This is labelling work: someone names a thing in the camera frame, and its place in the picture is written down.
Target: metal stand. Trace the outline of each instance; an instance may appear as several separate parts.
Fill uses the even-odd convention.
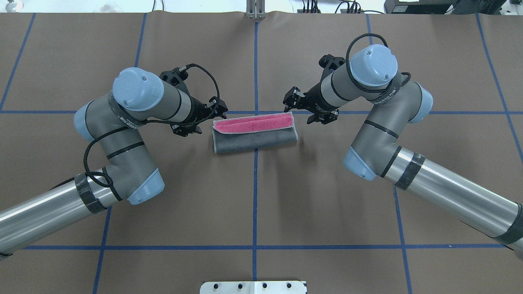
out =
[[[265,18],[265,0],[247,0],[246,18],[264,19]]]

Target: silver metal arm tube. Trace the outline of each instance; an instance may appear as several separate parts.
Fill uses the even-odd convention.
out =
[[[354,76],[358,75],[364,80],[372,79],[374,72],[383,69],[383,62],[374,62],[369,57],[370,51],[376,49],[379,46],[373,45],[355,54],[360,59],[367,56],[369,60],[364,62],[366,66],[358,69],[357,66],[353,68],[353,57],[350,65]],[[395,58],[387,52],[383,55],[383,60],[395,62]],[[379,100],[378,103],[373,102],[370,114],[345,156],[346,168],[366,180],[373,180],[378,175],[390,180],[397,188],[420,196],[498,243],[513,249],[523,260],[521,204],[507,200],[426,160],[421,154],[398,146],[397,139],[406,124],[419,122],[429,113],[432,96],[414,81],[405,83],[392,94],[392,98],[381,103],[382,99],[377,98],[378,94],[358,89],[350,80],[347,69],[342,66],[327,75],[305,96],[319,101],[317,104],[329,111],[360,96],[371,102]]]
[[[18,206],[0,213],[0,254],[9,256],[49,234],[107,208],[118,202],[111,189],[103,188],[88,179],[93,195],[101,206],[94,203],[88,208],[87,199],[79,196],[76,181],[71,181],[47,191]]]
[[[393,158],[385,178],[513,249],[523,260],[521,204],[405,148]]]
[[[0,259],[118,201],[127,199],[135,205],[163,190],[162,177],[136,129],[140,125],[131,122],[148,117],[181,122],[195,115],[196,102],[152,73],[137,68],[122,73],[112,92],[75,114],[75,128],[88,141],[128,127],[100,140],[109,165],[98,172],[108,174],[114,185],[105,188],[80,174],[74,181],[0,212]],[[118,103],[113,97],[115,88],[120,92]],[[127,104],[141,109],[124,110]],[[107,183],[103,177],[96,179]]]

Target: black velcro strap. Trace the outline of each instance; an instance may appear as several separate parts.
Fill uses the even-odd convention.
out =
[[[391,159],[389,160],[389,163],[387,164],[387,166],[385,167],[385,169],[383,170],[383,173],[381,173],[380,177],[382,178],[385,178],[385,175],[387,174],[387,172],[389,172],[389,169],[391,168],[392,164],[394,163],[394,161],[396,160],[396,157],[397,155],[400,153],[401,151],[401,146],[398,146],[396,148],[396,151],[394,152],[394,155],[391,157]]]
[[[109,107],[111,108],[112,113],[118,117],[119,120],[121,120],[124,124],[126,124],[131,129],[137,129],[144,124],[135,120],[132,116],[130,116],[127,111],[123,110],[116,102],[115,97],[111,94],[108,96],[109,100]]]
[[[424,162],[425,157],[419,153],[414,152],[414,156],[412,156],[411,162],[407,164],[405,171],[394,185],[399,189],[407,190],[418,174],[419,170],[422,168]]]
[[[394,97],[394,95],[396,95],[401,88],[401,77],[402,75],[400,73],[396,73],[387,87],[387,90],[380,94],[378,98],[370,100],[370,102],[372,104],[383,104],[392,99],[392,97]]]
[[[109,174],[107,173],[107,168],[106,168],[105,166],[101,168],[101,171],[102,171],[102,173],[104,173],[104,174],[106,174],[106,175],[109,175]],[[118,192],[116,191],[114,185],[110,186],[109,188],[111,189],[112,194],[115,196],[115,198],[116,198],[118,201],[122,201],[122,200],[123,200],[122,197],[120,197],[120,194],[118,194]]]
[[[509,245],[523,238],[523,208],[521,207],[521,203],[518,203],[517,205],[518,215],[516,215],[516,219],[505,233],[492,238],[496,242],[503,245]]]
[[[129,151],[129,150],[132,150],[132,149],[134,149],[136,147],[140,147],[140,146],[144,146],[144,145],[145,145],[145,143],[143,141],[135,143],[135,144],[132,144],[132,145],[129,145],[129,146],[125,147],[125,148],[122,148],[120,150],[114,151],[113,153],[109,154],[107,156],[107,159],[111,159],[111,158],[115,157],[116,155],[122,154],[123,152]]]
[[[83,201],[87,209],[92,213],[99,213],[107,209],[104,207],[100,200],[95,198],[89,183],[87,182],[87,177],[85,174],[79,174],[74,177],[74,183],[76,184],[76,190],[80,195],[80,199]]]
[[[400,137],[400,135],[396,134],[394,131],[389,130],[386,127],[384,127],[384,126],[382,126],[382,125],[380,125],[378,123],[375,123],[373,121],[370,121],[368,119],[366,119],[363,123],[365,123],[365,124],[367,124],[369,126],[373,126],[373,127],[377,128],[377,129],[380,129],[380,130],[384,131],[385,133],[395,137],[396,139]]]

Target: blue grid line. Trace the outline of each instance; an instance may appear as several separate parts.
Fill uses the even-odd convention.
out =
[[[143,32],[145,30],[145,20],[146,19],[147,19],[147,13],[144,13],[143,19],[142,19],[142,28],[140,30],[140,38],[138,39],[138,48],[136,50],[136,58],[134,59],[134,67],[138,66],[138,62],[140,60],[140,51],[142,48]],[[104,234],[103,234],[102,240],[101,240],[100,254],[98,257],[98,266],[96,267],[96,276],[95,276],[95,282],[93,285],[93,294],[96,294],[96,292],[98,291],[98,282],[100,280],[101,267],[102,267],[102,263],[104,261],[105,243],[106,243],[106,239],[107,239],[107,232],[109,231],[109,221],[111,219],[111,209],[112,209],[112,207],[109,207],[107,209],[107,215],[105,218]]]
[[[75,114],[76,110],[0,110],[0,114]]]
[[[257,275],[258,245],[258,148],[254,150],[254,184],[253,184],[253,281]]]
[[[100,250],[101,246],[89,245],[29,245],[24,250]]]
[[[380,249],[460,249],[505,248],[501,244],[370,244],[370,245],[256,245],[257,250],[380,250]],[[105,245],[104,251],[202,251],[252,250],[251,245]],[[29,245],[23,250],[100,250],[90,245]]]
[[[370,28],[370,17],[366,13],[365,13],[365,18],[367,19],[367,31],[369,31],[369,33],[372,33],[372,30]],[[371,36],[369,36],[369,43],[372,45],[372,37]]]
[[[400,201],[397,198],[396,187],[394,187],[394,203],[396,206],[397,227],[400,232],[400,242],[401,242],[401,247],[402,247],[401,252],[403,255],[403,265],[405,267],[405,279],[407,281],[407,291],[408,291],[408,294],[412,294],[411,273],[408,270],[407,249],[405,247],[405,235],[403,234],[403,223],[401,222]]]
[[[111,209],[112,207],[109,207],[107,209],[107,214],[105,216],[104,234],[101,238],[100,254],[98,255],[98,265],[96,266],[96,276],[93,285],[93,294],[96,294],[96,292],[98,291],[98,282],[100,281],[101,265],[104,261],[105,243],[107,241],[107,231],[109,230],[109,219],[111,218]]]
[[[186,251],[186,250],[252,250],[250,245],[153,245],[153,246],[105,246],[105,250],[150,250],[150,251]]]
[[[254,115],[258,110],[258,22],[254,23]],[[257,251],[258,243],[258,148],[254,149],[253,171],[253,281],[257,280]]]
[[[140,39],[138,40],[138,48],[136,49],[136,58],[134,59],[134,67],[138,67],[138,61],[140,60],[140,51],[142,50],[143,32],[145,30],[145,20],[147,19],[147,13],[143,14],[142,29],[140,31]]]
[[[481,41],[483,42],[483,49],[485,50],[485,55],[487,57],[488,65],[491,68],[492,76],[494,77],[494,82],[496,83],[496,88],[499,93],[499,97],[501,98],[501,103],[503,104],[503,109],[505,110],[505,115],[507,116],[507,121],[508,121],[508,125],[510,126],[510,131],[512,132],[512,136],[514,137],[514,141],[516,142],[516,148],[519,153],[519,159],[523,163],[523,152],[521,151],[521,146],[519,145],[518,136],[516,135],[516,130],[514,129],[514,125],[512,124],[512,120],[511,120],[510,114],[508,112],[508,107],[505,102],[505,97],[503,96],[503,92],[501,91],[501,86],[499,85],[499,81],[497,79],[496,71],[494,70],[494,65],[492,64],[490,54],[488,53],[487,43],[485,42],[485,35],[483,35],[483,28],[481,27],[480,15],[478,13],[476,13],[476,21],[477,21],[477,27],[480,30]]]
[[[0,110],[4,107],[5,99],[7,99],[7,93],[9,93],[9,88],[11,87],[11,82],[13,81],[13,77],[15,76],[16,68],[18,67],[18,62],[20,62],[20,58],[22,57],[22,52],[24,51],[24,48],[27,43],[27,39],[29,38],[29,33],[31,33],[32,24],[35,22],[35,17],[36,17],[36,13],[33,13],[33,16],[31,17],[31,22],[29,23],[29,27],[27,28],[26,35],[24,37],[24,41],[22,42],[22,46],[20,46],[20,51],[18,51],[18,56],[16,56],[15,65],[13,65],[13,70],[11,71],[11,75],[9,76],[7,85],[5,86],[4,95],[2,96],[2,101],[0,101]]]
[[[0,110],[0,114],[75,114],[76,110]],[[280,114],[283,111],[276,110],[229,110],[229,115],[272,115]],[[368,115],[370,112],[367,110],[349,110],[340,111],[341,115]],[[523,115],[523,111],[509,111],[511,115]],[[293,111],[294,115],[310,115],[308,111]],[[431,115],[506,115],[505,111],[447,111],[447,110],[433,110],[430,112]]]
[[[498,243],[492,244],[411,244],[404,245],[405,249],[459,249],[459,248],[505,248]]]

